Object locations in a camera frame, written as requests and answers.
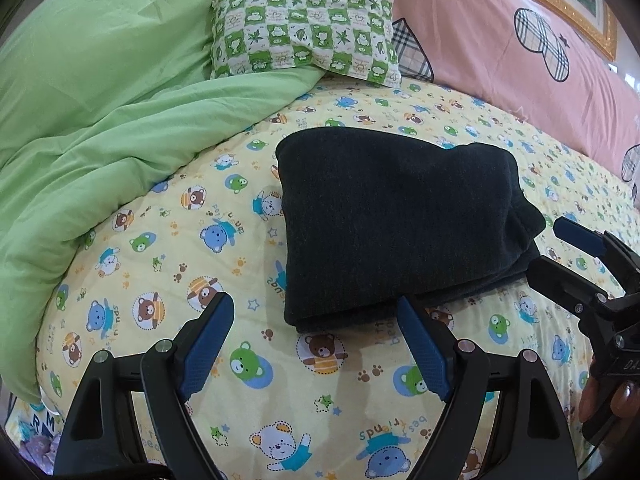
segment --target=folded dark towel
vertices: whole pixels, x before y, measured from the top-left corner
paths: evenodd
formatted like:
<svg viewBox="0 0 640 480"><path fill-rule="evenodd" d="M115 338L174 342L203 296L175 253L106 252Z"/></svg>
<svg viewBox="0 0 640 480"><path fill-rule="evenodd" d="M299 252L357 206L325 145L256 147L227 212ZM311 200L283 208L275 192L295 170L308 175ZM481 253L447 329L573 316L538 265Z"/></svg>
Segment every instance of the folded dark towel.
<svg viewBox="0 0 640 480"><path fill-rule="evenodd" d="M437 306L521 277L545 220L511 153L452 150L359 128L312 128L276 148L287 224L284 318L300 332Z"/></svg>

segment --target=screw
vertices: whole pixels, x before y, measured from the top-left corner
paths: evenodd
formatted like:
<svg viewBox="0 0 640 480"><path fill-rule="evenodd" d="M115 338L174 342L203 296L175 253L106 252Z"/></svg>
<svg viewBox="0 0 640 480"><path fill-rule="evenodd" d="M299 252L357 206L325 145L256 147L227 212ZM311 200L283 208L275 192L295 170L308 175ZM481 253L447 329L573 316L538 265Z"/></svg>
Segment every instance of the screw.
<svg viewBox="0 0 640 480"><path fill-rule="evenodd" d="M476 345L473 341L469 341L469 339L461 339L458 341L458 348L467 354L471 354L471 352L476 349Z"/></svg>
<svg viewBox="0 0 640 480"><path fill-rule="evenodd" d="M156 343L156 350L159 352L168 352L174 344L170 339L162 339Z"/></svg>
<svg viewBox="0 0 640 480"><path fill-rule="evenodd" d="M535 363L538 360L538 354L528 348L522 353L522 357L524 357L525 361L529 361L530 363Z"/></svg>
<svg viewBox="0 0 640 480"><path fill-rule="evenodd" d="M109 352L107 352L106 350L100 350L99 352L96 352L94 355L94 361L96 363L103 363L108 358L109 358Z"/></svg>

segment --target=pink bedding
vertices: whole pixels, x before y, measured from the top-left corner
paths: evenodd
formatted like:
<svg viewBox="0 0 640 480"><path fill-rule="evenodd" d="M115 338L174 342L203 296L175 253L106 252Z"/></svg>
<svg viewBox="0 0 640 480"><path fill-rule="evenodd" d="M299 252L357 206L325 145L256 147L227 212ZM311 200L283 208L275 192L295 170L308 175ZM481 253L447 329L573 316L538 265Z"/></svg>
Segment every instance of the pink bedding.
<svg viewBox="0 0 640 480"><path fill-rule="evenodd" d="M621 175L625 152L640 143L640 101L562 19L530 0L395 0L400 18L436 83L502 108Z"/></svg>

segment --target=green comforter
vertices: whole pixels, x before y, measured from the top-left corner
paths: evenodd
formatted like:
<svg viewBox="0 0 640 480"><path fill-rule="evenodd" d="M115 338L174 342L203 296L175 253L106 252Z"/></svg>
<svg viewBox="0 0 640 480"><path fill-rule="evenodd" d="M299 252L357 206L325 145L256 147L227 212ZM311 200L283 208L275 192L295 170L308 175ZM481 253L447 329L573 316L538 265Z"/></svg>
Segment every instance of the green comforter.
<svg viewBox="0 0 640 480"><path fill-rule="evenodd" d="M78 238L322 75L208 80L210 1L47 0L0 50L0 375L24 400Z"/></svg>

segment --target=green checkered pillow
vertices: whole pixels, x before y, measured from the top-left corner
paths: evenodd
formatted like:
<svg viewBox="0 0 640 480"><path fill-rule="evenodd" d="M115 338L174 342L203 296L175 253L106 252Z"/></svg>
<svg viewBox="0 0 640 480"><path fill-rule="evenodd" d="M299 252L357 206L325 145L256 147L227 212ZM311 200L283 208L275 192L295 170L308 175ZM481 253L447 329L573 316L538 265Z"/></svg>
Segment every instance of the green checkered pillow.
<svg viewBox="0 0 640 480"><path fill-rule="evenodd" d="M393 0L213 0L211 78L314 64L400 86Z"/></svg>

